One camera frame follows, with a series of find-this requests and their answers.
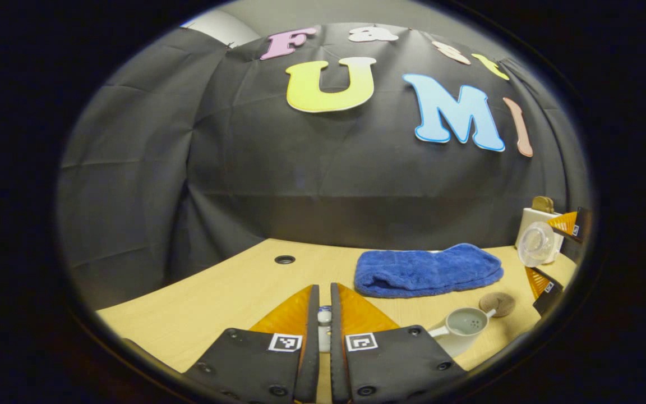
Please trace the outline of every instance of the letter m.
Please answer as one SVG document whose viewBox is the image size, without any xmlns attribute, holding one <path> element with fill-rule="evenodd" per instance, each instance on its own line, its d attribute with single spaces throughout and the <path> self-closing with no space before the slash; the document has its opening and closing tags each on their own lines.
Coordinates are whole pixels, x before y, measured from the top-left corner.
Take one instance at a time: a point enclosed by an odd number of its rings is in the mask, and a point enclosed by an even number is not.
<svg viewBox="0 0 646 404">
<path fill-rule="evenodd" d="M 404 74 L 403 80 L 413 85 L 418 95 L 421 125 L 415 129 L 418 139 L 446 143 L 450 140 L 450 132 L 443 128 L 442 117 L 460 143 L 466 143 L 470 126 L 475 121 L 475 132 L 472 141 L 479 148 L 502 152 L 505 150 L 500 136 L 497 134 L 492 113 L 487 106 L 487 94 L 482 90 L 463 85 L 460 95 L 455 100 L 450 93 L 435 79 L 420 74 Z"/>
</svg>

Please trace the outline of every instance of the letter u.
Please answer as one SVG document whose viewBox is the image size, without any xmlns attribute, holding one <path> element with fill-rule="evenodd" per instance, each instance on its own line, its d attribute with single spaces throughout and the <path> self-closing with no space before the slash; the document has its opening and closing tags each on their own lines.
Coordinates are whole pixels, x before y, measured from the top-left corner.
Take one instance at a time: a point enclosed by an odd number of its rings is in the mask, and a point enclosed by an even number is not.
<svg viewBox="0 0 646 404">
<path fill-rule="evenodd" d="M 342 111 L 357 107 L 369 100 L 373 92 L 372 71 L 375 63 L 372 57 L 346 57 L 339 61 L 348 66 L 350 85 L 337 93 L 320 90 L 321 69 L 328 66 L 326 61 L 300 63 L 285 69 L 290 74 L 285 99 L 289 105 L 303 112 Z"/>
</svg>

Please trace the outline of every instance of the wooden table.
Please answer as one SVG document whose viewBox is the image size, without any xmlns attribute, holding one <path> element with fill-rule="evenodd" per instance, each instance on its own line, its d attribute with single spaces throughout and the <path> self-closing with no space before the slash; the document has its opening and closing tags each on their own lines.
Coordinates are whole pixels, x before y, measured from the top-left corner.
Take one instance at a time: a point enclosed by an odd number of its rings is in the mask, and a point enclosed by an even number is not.
<svg viewBox="0 0 646 404">
<path fill-rule="evenodd" d="M 98 310 L 98 314 L 121 337 L 133 340 L 182 373 L 224 329 L 248 329 L 309 284 L 318 284 L 320 304 L 330 305 L 330 283 L 352 288 L 357 259 L 364 251 L 269 238 L 201 273 L 138 299 Z M 474 345 L 455 358 L 470 370 L 540 319 L 532 305 L 533 294 L 517 250 L 502 246 L 485 251 L 500 258 L 505 269 L 502 279 L 490 286 L 414 299 L 368 299 L 401 327 L 419 324 L 431 329 L 442 325 L 454 309 L 478 307 L 480 297 L 490 292 L 510 294 L 517 301 L 513 313 L 491 319 Z M 291 264 L 275 263 L 279 255 L 292 255 L 296 260 Z M 541 269 L 566 286 L 576 264 L 558 255 L 554 263 Z M 330 356 L 322 353 L 320 361 L 318 402 L 331 402 Z"/>
</svg>

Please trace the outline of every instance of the folded towel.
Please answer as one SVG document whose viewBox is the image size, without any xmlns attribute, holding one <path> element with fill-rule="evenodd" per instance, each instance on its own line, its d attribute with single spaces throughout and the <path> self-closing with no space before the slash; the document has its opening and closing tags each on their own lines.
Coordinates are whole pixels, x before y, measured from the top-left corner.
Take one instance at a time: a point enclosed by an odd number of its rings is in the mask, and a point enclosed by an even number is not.
<svg viewBox="0 0 646 404">
<path fill-rule="evenodd" d="M 433 296 L 488 286 L 502 274 L 496 256 L 463 243 L 440 252 L 366 251 L 354 284 L 370 297 Z"/>
</svg>

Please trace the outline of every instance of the black fabric backdrop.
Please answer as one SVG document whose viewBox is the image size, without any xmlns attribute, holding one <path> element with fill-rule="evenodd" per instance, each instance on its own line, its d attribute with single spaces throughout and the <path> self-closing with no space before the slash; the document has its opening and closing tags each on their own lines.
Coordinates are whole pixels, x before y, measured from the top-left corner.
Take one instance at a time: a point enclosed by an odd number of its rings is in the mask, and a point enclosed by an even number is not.
<svg viewBox="0 0 646 404">
<path fill-rule="evenodd" d="M 156 41 L 111 77 L 72 131 L 58 218 L 71 276 L 93 309 L 133 299 L 265 238 L 395 250 L 460 242 L 512 245 L 522 208 L 547 195 L 558 212 L 590 204 L 578 129 L 524 61 L 495 61 L 460 41 L 379 25 L 394 42 L 352 43 L 364 23 L 316 26 L 288 56 L 260 61 L 266 38 L 228 49 L 199 31 Z M 459 64 L 431 41 L 471 59 Z M 328 61 L 321 90 L 349 85 L 343 57 L 374 57 L 371 99 L 304 113 L 285 100 L 285 69 Z M 505 151 L 415 138 L 418 102 L 403 74 L 457 97 L 488 95 Z M 534 156 L 516 148 L 508 97 L 523 110 Z M 576 255 L 576 251 L 566 251 Z"/>
</svg>

